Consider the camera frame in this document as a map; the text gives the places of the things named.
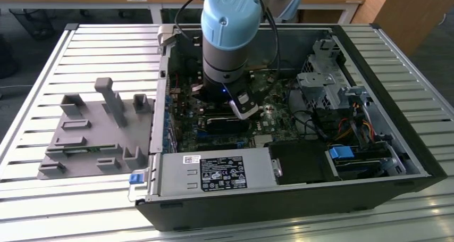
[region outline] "white cable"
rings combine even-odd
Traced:
[[[6,88],[17,88],[17,87],[34,87],[34,85],[13,85],[13,86],[2,86],[0,89],[6,89]]]

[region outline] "wooden cabinet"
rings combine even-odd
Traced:
[[[377,23],[410,56],[453,4],[454,0],[366,0],[353,23]]]

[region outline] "barcode sticker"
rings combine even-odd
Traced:
[[[201,163],[201,155],[186,155],[183,156],[183,164]]]
[[[246,183],[246,179],[234,180],[233,183],[240,185],[241,183]]]
[[[149,0],[127,0],[129,2],[147,2]]]

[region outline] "black plastic bracket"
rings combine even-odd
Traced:
[[[66,25],[65,30],[78,30],[79,23],[70,23]]]
[[[374,29],[382,29],[381,25],[378,25],[377,23],[370,23],[369,25]]]

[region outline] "yellow wire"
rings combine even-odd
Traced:
[[[350,128],[346,132],[344,132],[344,134],[341,136],[338,136],[336,138],[336,140],[340,140],[341,138],[344,138],[345,136],[348,136],[350,134],[350,132],[353,131],[353,129]]]
[[[368,126],[368,128],[369,128],[369,136],[370,136],[370,140],[374,140],[373,138],[374,138],[374,135],[373,135],[373,130],[372,130],[372,126],[370,126],[370,124],[369,123],[366,123],[366,122],[364,122],[364,124]]]

